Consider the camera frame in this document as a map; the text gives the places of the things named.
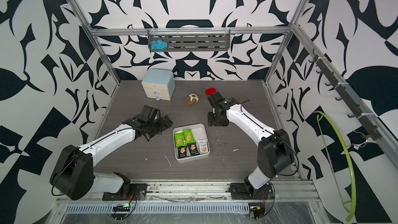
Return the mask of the white cookie packet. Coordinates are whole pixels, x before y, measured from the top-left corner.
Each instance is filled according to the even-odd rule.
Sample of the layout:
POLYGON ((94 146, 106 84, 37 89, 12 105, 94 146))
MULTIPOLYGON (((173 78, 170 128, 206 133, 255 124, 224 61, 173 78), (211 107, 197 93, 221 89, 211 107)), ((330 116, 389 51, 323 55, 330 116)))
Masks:
POLYGON ((206 140, 198 140, 197 146, 200 154, 205 154, 209 152, 208 142, 206 140))

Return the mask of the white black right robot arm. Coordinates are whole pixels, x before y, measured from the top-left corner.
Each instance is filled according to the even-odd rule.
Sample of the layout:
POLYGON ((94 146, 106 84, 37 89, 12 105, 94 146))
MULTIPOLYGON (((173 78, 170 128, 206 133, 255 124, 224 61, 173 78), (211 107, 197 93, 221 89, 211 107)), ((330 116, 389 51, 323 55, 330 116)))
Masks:
POLYGON ((257 167, 244 180, 246 194, 254 195, 283 170, 298 159, 291 147, 287 132, 275 130, 249 113, 235 98, 226 99, 219 92, 208 96, 212 111, 208 113, 208 125, 235 124, 256 144, 257 167))

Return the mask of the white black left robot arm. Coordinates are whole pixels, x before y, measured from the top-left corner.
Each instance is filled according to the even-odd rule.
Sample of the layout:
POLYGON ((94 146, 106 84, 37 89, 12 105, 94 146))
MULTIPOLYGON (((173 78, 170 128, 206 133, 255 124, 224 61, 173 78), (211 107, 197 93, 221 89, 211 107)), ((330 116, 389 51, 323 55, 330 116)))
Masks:
POLYGON ((169 116, 148 105, 140 114, 124 121, 102 137, 81 146, 65 147, 50 177, 58 196, 79 200, 87 194, 103 194, 105 201, 128 200, 134 195, 131 181, 120 173, 95 173, 95 166, 121 146, 144 137, 147 141, 171 128, 169 116))

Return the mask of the white storage box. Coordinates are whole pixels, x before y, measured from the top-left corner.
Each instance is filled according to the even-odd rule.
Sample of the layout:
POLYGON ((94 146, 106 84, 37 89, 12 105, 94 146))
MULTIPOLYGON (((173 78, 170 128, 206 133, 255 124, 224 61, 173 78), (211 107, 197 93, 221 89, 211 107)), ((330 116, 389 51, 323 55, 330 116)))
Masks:
POLYGON ((175 128, 173 141, 175 158, 179 163, 205 159, 210 155, 209 142, 202 123, 175 128))

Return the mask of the red plush heart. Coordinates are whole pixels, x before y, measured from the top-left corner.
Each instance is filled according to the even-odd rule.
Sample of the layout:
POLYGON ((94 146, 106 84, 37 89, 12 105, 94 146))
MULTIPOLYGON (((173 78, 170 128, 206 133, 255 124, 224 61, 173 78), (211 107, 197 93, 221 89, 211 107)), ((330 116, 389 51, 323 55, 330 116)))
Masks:
POLYGON ((214 94, 214 93, 216 93, 217 92, 217 89, 216 88, 207 88, 206 90, 205 90, 205 93, 206 93, 206 95, 208 95, 208 96, 210 96, 210 95, 212 95, 212 94, 214 94))

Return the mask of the green cookie packet left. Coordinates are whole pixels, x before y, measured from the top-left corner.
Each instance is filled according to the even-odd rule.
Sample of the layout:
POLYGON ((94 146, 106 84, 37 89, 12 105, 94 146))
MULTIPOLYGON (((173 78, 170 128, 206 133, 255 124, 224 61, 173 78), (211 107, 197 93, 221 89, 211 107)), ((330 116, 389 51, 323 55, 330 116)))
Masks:
POLYGON ((175 142, 175 148, 185 145, 184 134, 182 131, 174 133, 174 142, 175 142))

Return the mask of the green cookie packet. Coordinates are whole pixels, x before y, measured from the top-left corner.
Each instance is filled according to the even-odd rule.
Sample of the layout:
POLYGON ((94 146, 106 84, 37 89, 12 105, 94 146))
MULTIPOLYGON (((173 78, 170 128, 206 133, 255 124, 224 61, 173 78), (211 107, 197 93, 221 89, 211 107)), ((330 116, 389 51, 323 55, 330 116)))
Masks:
POLYGON ((186 144, 196 143, 196 141, 194 139, 194 136, 193 136, 193 133, 192 133, 192 130, 189 130, 189 129, 188 130, 183 130, 182 133, 183 133, 183 136, 184 136, 184 142, 186 144))
POLYGON ((184 134, 182 131, 174 133, 174 142, 175 142, 175 148, 185 145, 184 134))

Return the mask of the brown white plush toy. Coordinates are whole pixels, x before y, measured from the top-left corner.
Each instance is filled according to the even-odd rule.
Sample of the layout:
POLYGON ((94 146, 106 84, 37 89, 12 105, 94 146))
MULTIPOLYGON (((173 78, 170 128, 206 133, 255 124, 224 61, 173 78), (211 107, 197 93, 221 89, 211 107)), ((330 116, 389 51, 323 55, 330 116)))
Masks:
POLYGON ((196 93, 191 93, 188 95, 188 102, 187 105, 189 107, 192 107, 194 105, 194 103, 197 103, 200 99, 201 99, 201 95, 200 94, 196 94, 196 93))

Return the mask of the green cookie packet middle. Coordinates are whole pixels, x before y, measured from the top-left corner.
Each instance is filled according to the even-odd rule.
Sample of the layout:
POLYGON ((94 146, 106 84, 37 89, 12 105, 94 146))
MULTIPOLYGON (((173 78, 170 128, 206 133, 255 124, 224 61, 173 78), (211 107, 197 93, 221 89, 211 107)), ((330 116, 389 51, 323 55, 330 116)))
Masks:
POLYGON ((186 144, 196 143, 196 141, 194 139, 194 136, 193 136, 193 133, 192 133, 192 130, 189 130, 189 129, 188 130, 183 130, 182 133, 183 133, 183 136, 184 136, 184 142, 186 144))

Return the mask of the light blue drawer cabinet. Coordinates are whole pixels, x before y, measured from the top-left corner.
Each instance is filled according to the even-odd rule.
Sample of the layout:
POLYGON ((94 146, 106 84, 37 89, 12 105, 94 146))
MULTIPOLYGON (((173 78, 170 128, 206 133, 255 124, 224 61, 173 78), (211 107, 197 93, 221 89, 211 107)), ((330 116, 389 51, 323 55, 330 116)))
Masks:
POLYGON ((142 86, 148 98, 170 101, 175 90, 174 74, 163 69, 149 69, 142 86))

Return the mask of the black cookie packet left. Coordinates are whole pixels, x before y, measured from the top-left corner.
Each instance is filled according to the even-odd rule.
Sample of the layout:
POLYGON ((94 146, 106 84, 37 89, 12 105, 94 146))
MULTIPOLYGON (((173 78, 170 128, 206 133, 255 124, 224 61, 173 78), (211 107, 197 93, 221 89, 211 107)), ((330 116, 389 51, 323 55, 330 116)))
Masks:
POLYGON ((187 157, 187 146, 179 146, 178 150, 178 159, 186 158, 187 157))

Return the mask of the black cookie packet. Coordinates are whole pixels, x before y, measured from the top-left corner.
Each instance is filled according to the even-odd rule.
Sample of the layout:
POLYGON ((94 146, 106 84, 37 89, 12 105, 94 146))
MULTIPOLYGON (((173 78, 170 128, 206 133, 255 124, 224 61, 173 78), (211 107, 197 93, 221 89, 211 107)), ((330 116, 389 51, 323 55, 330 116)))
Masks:
POLYGON ((197 156, 199 155, 199 151, 198 151, 198 147, 197 147, 197 143, 189 143, 187 144, 187 149, 189 150, 190 156, 197 156))
POLYGON ((178 150, 178 159, 186 158, 187 157, 187 146, 179 146, 178 150))

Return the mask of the black cookie packet middle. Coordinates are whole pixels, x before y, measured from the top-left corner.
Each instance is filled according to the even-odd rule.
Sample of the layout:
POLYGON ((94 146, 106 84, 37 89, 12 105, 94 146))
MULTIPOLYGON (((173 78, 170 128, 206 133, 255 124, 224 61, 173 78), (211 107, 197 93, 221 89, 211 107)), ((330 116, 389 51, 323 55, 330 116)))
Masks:
POLYGON ((187 144, 187 149, 189 150, 190 156, 197 156, 199 155, 199 151, 198 151, 198 147, 197 147, 197 143, 189 143, 187 144))

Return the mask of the blue crochet item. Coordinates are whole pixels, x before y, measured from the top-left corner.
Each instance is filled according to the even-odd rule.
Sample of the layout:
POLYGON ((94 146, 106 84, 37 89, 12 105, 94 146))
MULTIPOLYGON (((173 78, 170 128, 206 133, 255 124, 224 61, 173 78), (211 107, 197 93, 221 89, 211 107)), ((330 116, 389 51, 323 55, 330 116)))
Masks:
POLYGON ((153 40, 150 43, 150 49, 155 52, 164 52, 168 47, 168 43, 163 40, 153 40))

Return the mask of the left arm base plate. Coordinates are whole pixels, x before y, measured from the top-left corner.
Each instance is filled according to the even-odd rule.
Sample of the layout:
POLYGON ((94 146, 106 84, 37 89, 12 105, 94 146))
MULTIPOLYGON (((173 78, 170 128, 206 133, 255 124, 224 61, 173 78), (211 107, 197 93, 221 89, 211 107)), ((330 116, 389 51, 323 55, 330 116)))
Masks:
POLYGON ((127 189, 127 185, 122 186, 122 188, 114 194, 104 193, 102 200, 103 201, 127 201, 130 200, 131 197, 136 197, 138 200, 142 200, 147 194, 148 184, 144 183, 133 183, 130 184, 129 189, 127 189))

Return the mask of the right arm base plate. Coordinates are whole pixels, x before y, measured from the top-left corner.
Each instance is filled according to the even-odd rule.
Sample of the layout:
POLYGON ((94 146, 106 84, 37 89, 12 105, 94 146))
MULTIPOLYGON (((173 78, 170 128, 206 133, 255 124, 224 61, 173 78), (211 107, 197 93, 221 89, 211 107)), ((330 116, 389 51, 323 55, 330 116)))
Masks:
POLYGON ((270 184, 265 184, 260 189, 254 189, 249 183, 231 183, 228 192, 233 200, 270 200, 274 198, 270 184))

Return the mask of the grey wall rack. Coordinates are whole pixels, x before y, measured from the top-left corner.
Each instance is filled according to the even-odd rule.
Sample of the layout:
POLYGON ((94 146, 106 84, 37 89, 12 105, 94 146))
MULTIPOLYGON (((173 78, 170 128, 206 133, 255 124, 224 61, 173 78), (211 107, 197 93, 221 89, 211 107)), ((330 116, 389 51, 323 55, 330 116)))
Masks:
POLYGON ((150 29, 147 37, 149 49, 153 40, 167 42, 169 47, 164 52, 227 51, 231 45, 231 32, 227 28, 150 29))

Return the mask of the black hook rail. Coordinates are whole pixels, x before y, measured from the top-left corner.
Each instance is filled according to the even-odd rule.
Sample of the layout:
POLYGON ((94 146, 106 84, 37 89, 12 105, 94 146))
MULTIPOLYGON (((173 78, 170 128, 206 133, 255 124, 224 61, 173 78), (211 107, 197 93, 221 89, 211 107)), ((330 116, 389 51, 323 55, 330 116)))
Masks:
POLYGON ((315 53, 314 49, 313 55, 314 58, 311 62, 316 63, 320 68, 318 73, 324 75, 329 81, 329 83, 326 83, 325 85, 327 87, 332 86, 339 94, 339 97, 337 97, 336 100, 344 101, 350 109, 351 113, 348 114, 347 117, 358 120, 368 133, 368 136, 374 141, 382 138, 382 134, 374 120, 375 114, 371 113, 371 111, 367 109, 347 80, 342 77, 327 57, 320 57, 315 53))

